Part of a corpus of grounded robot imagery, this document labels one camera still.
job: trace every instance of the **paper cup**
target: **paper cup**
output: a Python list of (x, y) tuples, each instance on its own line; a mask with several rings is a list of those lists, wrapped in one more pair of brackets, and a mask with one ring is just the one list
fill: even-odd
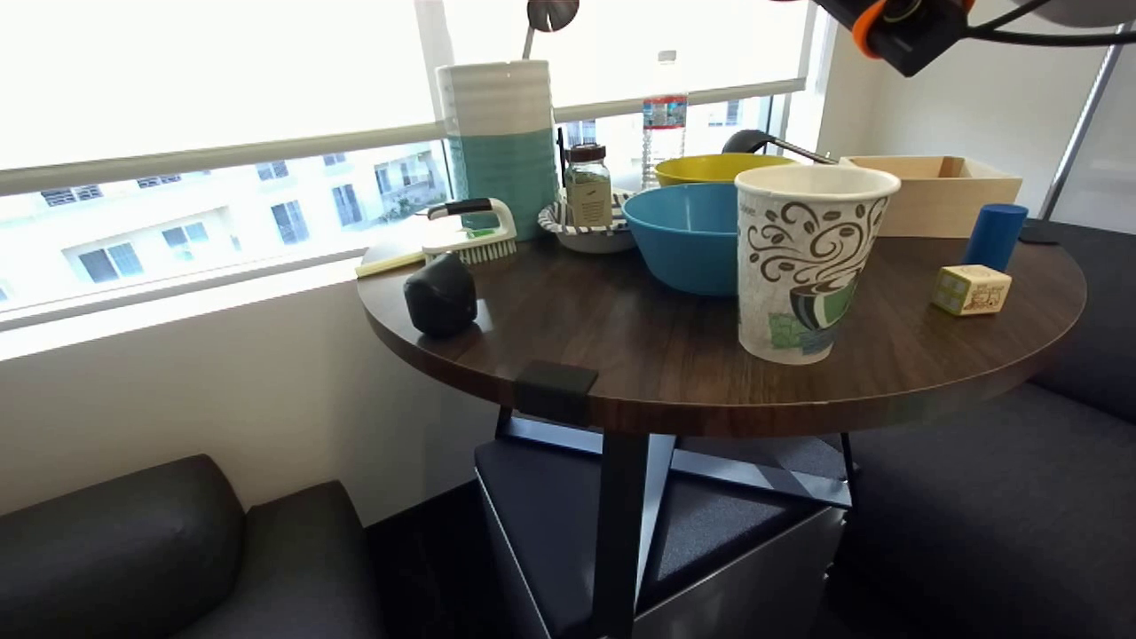
[(851, 164), (761, 167), (737, 187), (737, 340), (810, 367), (832, 354), (898, 179)]

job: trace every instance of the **dark floor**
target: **dark floor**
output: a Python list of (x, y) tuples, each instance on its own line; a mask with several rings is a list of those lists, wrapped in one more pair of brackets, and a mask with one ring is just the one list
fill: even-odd
[[(372, 527), (370, 547), (394, 639), (510, 639), (473, 484)], [(923, 639), (854, 574), (833, 570), (814, 639)]]

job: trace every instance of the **yellow bowl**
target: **yellow bowl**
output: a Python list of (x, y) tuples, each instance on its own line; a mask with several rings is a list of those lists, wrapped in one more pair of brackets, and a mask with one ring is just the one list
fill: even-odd
[(674, 155), (658, 167), (658, 179), (661, 183), (736, 183), (736, 175), (777, 164), (790, 161), (752, 154)]

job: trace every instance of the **small wooden block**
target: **small wooden block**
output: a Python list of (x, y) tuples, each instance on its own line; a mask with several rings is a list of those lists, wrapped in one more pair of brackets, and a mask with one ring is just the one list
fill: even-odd
[(951, 316), (1001, 312), (1011, 277), (979, 264), (942, 265), (932, 284), (932, 306)]

